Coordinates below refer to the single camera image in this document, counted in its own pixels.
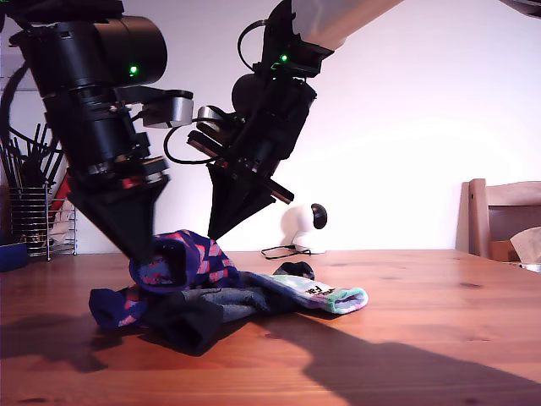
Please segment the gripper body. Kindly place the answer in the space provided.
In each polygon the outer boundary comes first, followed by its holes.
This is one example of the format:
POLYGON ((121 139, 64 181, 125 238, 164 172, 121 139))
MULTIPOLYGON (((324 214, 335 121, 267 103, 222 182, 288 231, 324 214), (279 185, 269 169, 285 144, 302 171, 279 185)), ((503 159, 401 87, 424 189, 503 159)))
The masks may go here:
POLYGON ((169 182, 163 157, 125 111, 57 110, 52 133, 68 161, 69 197, 159 195, 169 182))
POLYGON ((244 170, 254 175, 254 183, 271 196, 289 204, 294 194, 271 177, 279 163, 290 157, 303 128, 303 111, 263 112, 253 117, 239 112, 226 113, 216 106, 199 109, 196 129, 188 144, 230 171, 232 177, 244 170))

